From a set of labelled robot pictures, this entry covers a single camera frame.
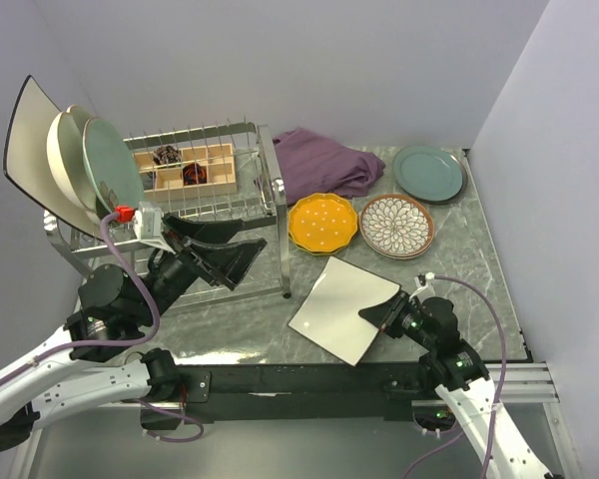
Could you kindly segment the white ribbed brown bowl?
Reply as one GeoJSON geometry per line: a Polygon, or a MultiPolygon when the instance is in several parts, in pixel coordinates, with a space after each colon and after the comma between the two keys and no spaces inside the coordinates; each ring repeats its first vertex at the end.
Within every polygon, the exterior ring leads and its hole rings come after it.
{"type": "Polygon", "coordinates": [[[434,223],[426,208],[406,195],[387,194],[369,201],[359,212],[360,233],[365,240],[431,242],[434,223]]]}

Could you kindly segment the orange dotted plate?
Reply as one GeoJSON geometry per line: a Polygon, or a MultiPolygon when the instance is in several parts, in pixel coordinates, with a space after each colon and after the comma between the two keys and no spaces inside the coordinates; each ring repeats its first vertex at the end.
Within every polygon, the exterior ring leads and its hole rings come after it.
{"type": "Polygon", "coordinates": [[[289,211],[289,236],[307,249],[333,251],[349,245],[357,231],[352,204],[332,193],[312,194],[289,211]]]}

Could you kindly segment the mint green flower plate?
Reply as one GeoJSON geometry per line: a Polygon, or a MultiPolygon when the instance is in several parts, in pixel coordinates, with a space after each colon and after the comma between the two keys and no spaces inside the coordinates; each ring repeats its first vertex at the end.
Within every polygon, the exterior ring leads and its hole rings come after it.
{"type": "Polygon", "coordinates": [[[99,204],[109,214],[116,207],[137,208],[145,199],[134,155],[114,125],[89,119],[83,131],[83,161],[99,204]]]}

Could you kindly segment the dark green round plate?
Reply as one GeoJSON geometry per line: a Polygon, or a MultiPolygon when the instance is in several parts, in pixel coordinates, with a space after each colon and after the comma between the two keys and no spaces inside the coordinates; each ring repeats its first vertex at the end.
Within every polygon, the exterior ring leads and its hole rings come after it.
{"type": "Polygon", "coordinates": [[[429,146],[403,148],[394,156],[392,170],[407,194],[434,204],[452,200],[467,182],[467,172],[454,156],[429,146]]]}

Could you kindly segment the white round plate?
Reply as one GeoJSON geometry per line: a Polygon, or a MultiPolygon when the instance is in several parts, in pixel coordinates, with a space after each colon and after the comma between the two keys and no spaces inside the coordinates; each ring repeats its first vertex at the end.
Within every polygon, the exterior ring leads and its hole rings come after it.
{"type": "Polygon", "coordinates": [[[98,225],[98,199],[86,172],[83,153],[84,129],[91,118],[91,113],[79,105],[59,112],[48,130],[46,155],[59,190],[92,224],[98,225]]]}

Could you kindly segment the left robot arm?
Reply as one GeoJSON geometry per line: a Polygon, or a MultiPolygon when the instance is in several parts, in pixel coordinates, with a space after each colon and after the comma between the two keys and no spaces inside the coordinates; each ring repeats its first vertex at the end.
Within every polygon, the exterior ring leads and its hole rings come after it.
{"type": "Polygon", "coordinates": [[[156,348],[104,374],[80,372],[144,344],[162,316],[197,281],[235,289],[267,246],[262,238],[236,241],[241,220],[192,222],[154,213],[156,242],[148,272],[139,276],[109,234],[130,223],[139,234],[146,213],[118,207],[100,223],[115,264],[98,266],[79,287],[79,309],[49,338],[0,370],[0,452],[15,448],[51,422],[108,402],[166,401],[179,391],[170,352],[156,348]]]}

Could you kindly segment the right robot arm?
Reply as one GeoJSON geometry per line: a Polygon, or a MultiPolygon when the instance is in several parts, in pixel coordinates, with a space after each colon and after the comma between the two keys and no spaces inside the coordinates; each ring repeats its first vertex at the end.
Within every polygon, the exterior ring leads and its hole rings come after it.
{"type": "Polygon", "coordinates": [[[394,298],[359,315],[393,338],[422,346],[418,386],[440,398],[481,462],[482,478],[557,478],[535,454],[500,400],[506,370],[494,382],[485,363],[460,336],[452,301],[439,296],[394,298]]]}

